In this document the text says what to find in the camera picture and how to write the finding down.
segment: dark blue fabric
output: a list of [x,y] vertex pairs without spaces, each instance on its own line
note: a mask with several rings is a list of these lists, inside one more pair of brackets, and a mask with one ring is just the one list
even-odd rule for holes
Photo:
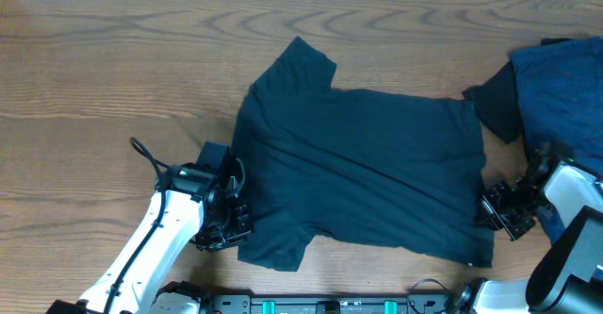
[[603,174],[603,41],[565,41],[511,55],[529,149],[558,140]]

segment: t-shirt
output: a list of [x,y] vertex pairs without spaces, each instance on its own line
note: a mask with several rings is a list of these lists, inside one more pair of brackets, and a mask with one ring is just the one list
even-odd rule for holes
[[334,72],[296,38],[250,87],[232,143],[254,221],[238,259],[296,271],[323,235],[490,267],[473,103],[332,89]]

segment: pile of clothes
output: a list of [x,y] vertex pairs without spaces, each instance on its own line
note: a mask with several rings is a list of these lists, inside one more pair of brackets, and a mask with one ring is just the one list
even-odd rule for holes
[[545,40],[459,101],[333,89],[335,63],[296,38],[236,118],[254,219],[238,259],[296,271],[322,235],[491,267],[494,234],[475,225],[480,120],[507,142],[524,131],[529,150],[561,140],[603,170],[601,46]]

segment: black cable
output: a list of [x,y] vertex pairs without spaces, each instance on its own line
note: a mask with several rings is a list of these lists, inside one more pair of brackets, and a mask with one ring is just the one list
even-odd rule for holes
[[120,286],[122,285],[123,278],[128,273],[128,270],[132,266],[132,263],[134,263],[137,256],[142,251],[142,248],[144,248],[144,245],[147,243],[147,241],[149,241],[149,239],[151,238],[153,233],[161,225],[161,220],[163,219],[163,214],[166,209],[166,187],[162,183],[163,182],[162,181],[163,174],[159,170],[159,166],[168,168],[168,165],[161,161],[154,159],[153,155],[151,155],[151,153],[147,150],[147,148],[144,147],[144,145],[142,145],[142,143],[140,143],[139,140],[137,140],[135,138],[130,138],[130,145],[132,145],[134,150],[136,150],[139,154],[143,155],[144,157],[147,157],[147,159],[149,159],[151,161],[151,164],[153,164],[153,169],[155,169],[155,173],[157,174],[157,180],[159,182],[158,183],[158,191],[161,192],[161,206],[159,208],[159,213],[157,214],[157,218],[155,219],[155,221],[153,222],[153,225],[151,226],[151,229],[149,230],[147,235],[144,237],[144,239],[142,239],[142,241],[140,242],[139,246],[136,248],[134,253],[132,253],[130,258],[128,258],[127,262],[125,262],[125,264],[123,265],[122,271],[115,279],[115,283],[113,283],[113,285],[111,285],[111,289],[109,291],[109,296],[106,298],[105,309],[103,310],[104,314],[108,314],[109,311],[111,310],[111,306],[113,305],[113,300],[115,300],[115,296],[117,296],[117,294],[119,293],[119,289],[120,289]]
[[413,309],[413,311],[415,312],[415,314],[423,314],[423,313],[420,313],[418,310],[416,310],[415,304],[414,304],[413,301],[411,301],[410,297],[411,297],[411,294],[413,293],[413,290],[415,290],[415,288],[418,285],[423,284],[423,283],[427,283],[427,282],[433,282],[435,284],[438,284],[446,292],[446,294],[448,296],[448,299],[446,300],[446,303],[444,304],[444,309],[440,310],[440,311],[437,311],[434,314],[443,314],[443,313],[445,313],[446,309],[448,308],[448,305],[450,304],[450,300],[452,300],[452,292],[450,290],[448,290],[446,287],[444,287],[444,285],[442,285],[438,280],[432,279],[432,278],[424,278],[424,279],[418,280],[415,283],[415,285],[412,286],[410,290],[408,290],[408,295],[407,295],[407,298],[409,300],[408,306]]

